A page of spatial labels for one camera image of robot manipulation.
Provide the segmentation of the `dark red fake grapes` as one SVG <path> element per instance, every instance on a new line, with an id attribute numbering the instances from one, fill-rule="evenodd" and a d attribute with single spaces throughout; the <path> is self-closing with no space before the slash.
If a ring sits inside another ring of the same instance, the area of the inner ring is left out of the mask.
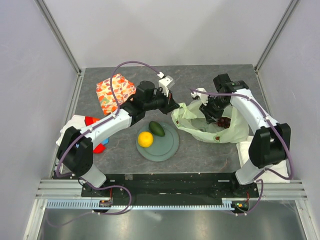
<path id="1" fill-rule="evenodd" d="M 228 117 L 221 117 L 216 122 L 218 127 L 228 129 L 231 125 L 231 119 Z"/>

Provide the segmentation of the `light green plastic bag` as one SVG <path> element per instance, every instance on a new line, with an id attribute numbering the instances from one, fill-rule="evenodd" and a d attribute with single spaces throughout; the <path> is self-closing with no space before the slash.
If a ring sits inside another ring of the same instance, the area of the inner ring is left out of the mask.
<path id="1" fill-rule="evenodd" d="M 249 136 L 249 125 L 241 113 L 233 106 L 224 109 L 223 117 L 230 119 L 228 128 L 216 123 L 207 123 L 205 115 L 199 110 L 202 102 L 194 100 L 189 105 L 184 102 L 171 113 L 175 126 L 191 134 L 196 140 L 204 143 L 239 143 Z"/>

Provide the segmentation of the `green fake avocado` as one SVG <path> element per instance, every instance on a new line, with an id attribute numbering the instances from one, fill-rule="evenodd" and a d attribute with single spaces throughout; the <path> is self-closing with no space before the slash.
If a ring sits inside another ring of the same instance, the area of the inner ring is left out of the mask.
<path id="1" fill-rule="evenodd" d="M 150 121 L 148 127 L 149 127 L 149 130 L 152 134 L 154 134 L 158 137 L 165 136 L 165 130 L 160 123 L 158 123 L 156 121 Z"/>

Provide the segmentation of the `yellow fake orange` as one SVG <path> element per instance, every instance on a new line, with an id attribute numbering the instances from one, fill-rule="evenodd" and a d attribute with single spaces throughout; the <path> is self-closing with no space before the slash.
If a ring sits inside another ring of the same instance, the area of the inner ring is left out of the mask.
<path id="1" fill-rule="evenodd" d="M 154 136 L 149 131 L 142 131 L 137 137 L 137 143 L 142 148 L 149 148 L 154 142 Z"/>

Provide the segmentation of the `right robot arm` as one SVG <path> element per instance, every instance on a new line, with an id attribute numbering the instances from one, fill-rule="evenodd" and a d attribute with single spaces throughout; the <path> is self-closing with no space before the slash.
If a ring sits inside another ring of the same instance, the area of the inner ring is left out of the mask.
<path id="1" fill-rule="evenodd" d="M 236 108 L 244 117 L 253 133 L 248 148 L 248 160 L 234 175 L 229 191 L 235 197 L 247 191 L 265 171 L 273 172 L 272 166 L 283 161 L 292 161 L 290 154 L 291 128 L 271 117 L 252 95 L 249 86 L 242 80 L 231 81 L 228 74 L 219 74 L 213 79 L 215 93 L 200 88 L 193 90 L 193 99 L 200 99 L 200 111 L 207 123 L 215 123 L 228 106 Z"/>

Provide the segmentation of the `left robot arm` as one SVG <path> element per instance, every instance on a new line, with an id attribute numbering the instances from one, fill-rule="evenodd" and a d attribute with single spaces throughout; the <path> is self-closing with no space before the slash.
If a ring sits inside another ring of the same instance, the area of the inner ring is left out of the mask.
<path id="1" fill-rule="evenodd" d="M 56 157 L 72 174 L 85 180 L 99 197 L 106 196 L 110 185 L 106 176 L 93 163 L 93 150 L 115 133 L 127 129 L 145 117 L 147 111 L 160 110 L 168 114 L 179 104 L 170 88 L 174 80 L 166 76 L 159 80 L 158 88 L 150 81 L 142 81 L 127 101 L 116 112 L 96 123 L 77 129 L 68 127 L 58 144 Z"/>

